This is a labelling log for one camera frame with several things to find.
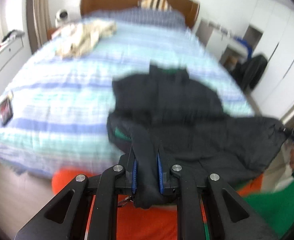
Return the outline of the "smartphone on bed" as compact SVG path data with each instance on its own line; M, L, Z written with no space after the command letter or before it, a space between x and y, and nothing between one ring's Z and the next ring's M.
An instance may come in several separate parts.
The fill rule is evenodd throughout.
M0 103L0 120L2 126L6 126L7 123L13 117L13 110L11 105L11 100L7 96L1 103Z

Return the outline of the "white desk unit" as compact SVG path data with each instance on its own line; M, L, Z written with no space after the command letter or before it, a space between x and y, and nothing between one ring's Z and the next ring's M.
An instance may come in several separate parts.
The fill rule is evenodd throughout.
M263 33L249 25L244 36L209 20L201 20L196 32L200 42L228 71L249 60Z

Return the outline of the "blue plaid duvet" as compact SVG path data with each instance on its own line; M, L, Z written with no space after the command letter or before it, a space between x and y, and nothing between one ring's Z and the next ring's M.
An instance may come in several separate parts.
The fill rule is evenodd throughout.
M97 10L82 16L83 19L90 17L171 29L187 28L184 16L177 10L156 11L142 8Z

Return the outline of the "white wardrobe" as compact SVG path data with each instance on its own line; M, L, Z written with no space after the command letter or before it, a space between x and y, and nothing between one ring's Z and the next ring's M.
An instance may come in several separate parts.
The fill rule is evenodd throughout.
M258 0L250 25L263 33L253 55L267 59L251 97L263 115L280 119L293 104L280 85L294 62L294 10L275 0Z

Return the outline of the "black puffer jacket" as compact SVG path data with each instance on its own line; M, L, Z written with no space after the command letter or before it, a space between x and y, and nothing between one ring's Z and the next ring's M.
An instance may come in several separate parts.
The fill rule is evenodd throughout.
M152 64L147 74L114 79L112 90L116 105L107 118L108 139L137 159L136 207L165 202L158 153L163 172L180 165L199 185L217 173L239 186L260 176L286 140L277 119L228 115L218 95L186 69Z

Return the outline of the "striped beige pillow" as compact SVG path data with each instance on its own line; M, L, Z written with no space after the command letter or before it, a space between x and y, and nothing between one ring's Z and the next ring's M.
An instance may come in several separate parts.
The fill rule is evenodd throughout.
M167 0L140 0L138 7L155 11L172 11L172 6Z

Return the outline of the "green garment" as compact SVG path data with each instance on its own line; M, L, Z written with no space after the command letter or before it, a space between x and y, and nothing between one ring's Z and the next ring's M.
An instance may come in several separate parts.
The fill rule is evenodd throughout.
M242 197L212 173L201 211L202 239L294 239L294 180L276 192Z

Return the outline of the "white drawer cabinet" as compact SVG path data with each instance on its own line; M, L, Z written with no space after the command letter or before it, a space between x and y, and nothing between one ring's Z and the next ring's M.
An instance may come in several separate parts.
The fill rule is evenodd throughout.
M21 37L6 42L0 47L0 74L19 70L25 58L24 42Z

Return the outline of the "striped blue bed sheet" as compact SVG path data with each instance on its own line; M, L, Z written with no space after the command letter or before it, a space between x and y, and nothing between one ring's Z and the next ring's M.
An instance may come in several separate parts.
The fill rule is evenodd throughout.
M57 56L63 43L61 37L47 42L0 96L10 98L13 110L6 125L0 117L0 162L17 173L50 178L63 167L100 173L116 164L121 152L106 130L115 106L112 80L146 73L150 63L186 68L218 94L226 113L254 115L232 77L188 28L118 21L111 37L80 58Z

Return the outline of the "orange trousers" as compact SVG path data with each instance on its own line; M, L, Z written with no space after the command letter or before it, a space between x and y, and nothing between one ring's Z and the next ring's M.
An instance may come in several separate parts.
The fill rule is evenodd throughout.
M94 173L76 168L62 168L54 173L52 191L58 194L77 175L88 177ZM147 210L135 208L132 203L118 209L117 239L176 239L176 207L151 207Z

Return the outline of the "beige curtain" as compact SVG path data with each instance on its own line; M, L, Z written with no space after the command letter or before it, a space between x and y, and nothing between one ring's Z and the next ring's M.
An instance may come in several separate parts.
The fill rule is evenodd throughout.
M51 28L48 0L26 1L27 31L31 53L34 54L47 41Z

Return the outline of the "black backpack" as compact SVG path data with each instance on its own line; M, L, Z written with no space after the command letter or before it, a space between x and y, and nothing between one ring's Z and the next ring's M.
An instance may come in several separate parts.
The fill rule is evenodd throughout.
M237 63L231 75L243 92L248 89L253 90L260 81L267 64L266 57L259 54L244 63Z

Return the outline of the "cream fleece blanket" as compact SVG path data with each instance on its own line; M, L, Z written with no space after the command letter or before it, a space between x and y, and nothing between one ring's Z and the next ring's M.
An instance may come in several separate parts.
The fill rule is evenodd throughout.
M60 42L55 55L61 58L82 57L90 53L101 38L111 37L116 31L116 22L101 19L63 25L52 34L52 39L59 38Z

